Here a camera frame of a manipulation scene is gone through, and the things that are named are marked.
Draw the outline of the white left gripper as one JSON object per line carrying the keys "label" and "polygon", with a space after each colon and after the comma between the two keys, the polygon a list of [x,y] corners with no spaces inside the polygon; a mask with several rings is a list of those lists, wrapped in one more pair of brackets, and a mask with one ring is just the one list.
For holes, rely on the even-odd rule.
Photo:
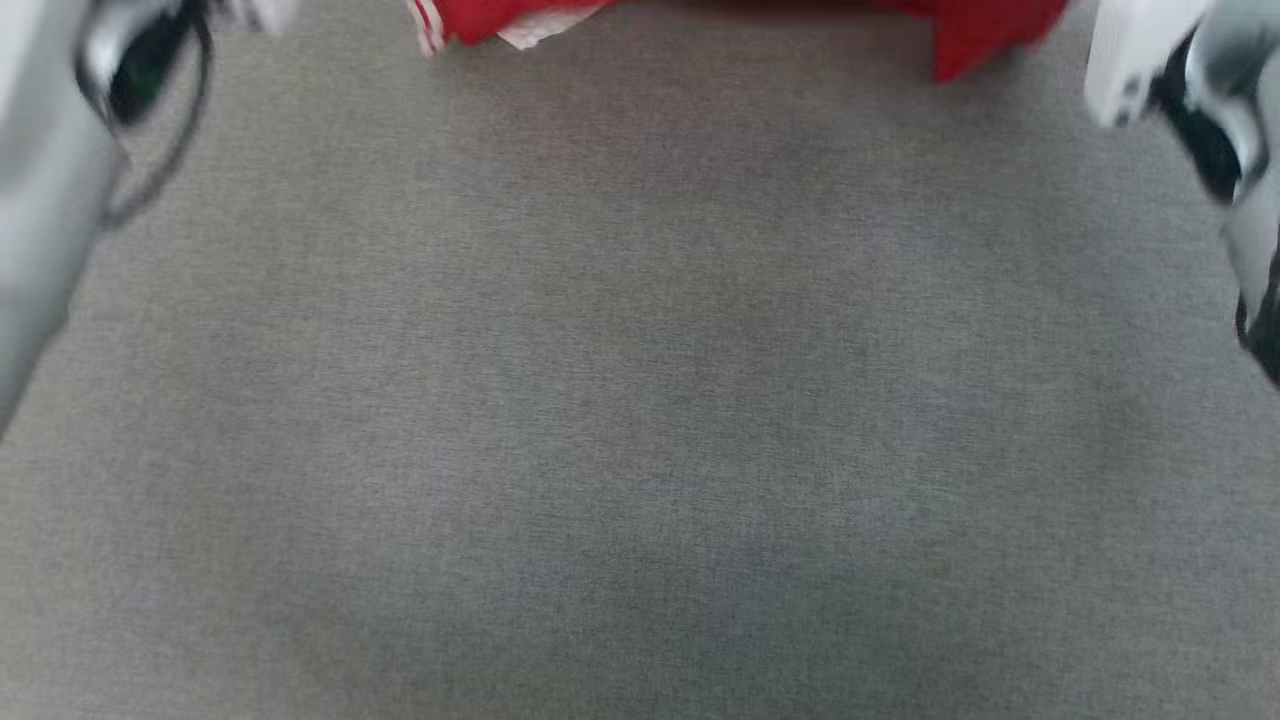
{"label": "white left gripper", "polygon": [[294,23],[303,3],[298,0],[224,0],[212,1],[215,13],[225,22],[252,32],[282,36]]}

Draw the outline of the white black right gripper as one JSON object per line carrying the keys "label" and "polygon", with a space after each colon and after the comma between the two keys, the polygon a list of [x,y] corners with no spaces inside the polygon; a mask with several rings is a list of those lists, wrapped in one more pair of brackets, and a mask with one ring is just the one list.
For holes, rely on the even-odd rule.
{"label": "white black right gripper", "polygon": [[1101,1],[1085,67],[1094,123],[1117,128],[1140,117],[1149,87],[1198,26],[1211,1]]}

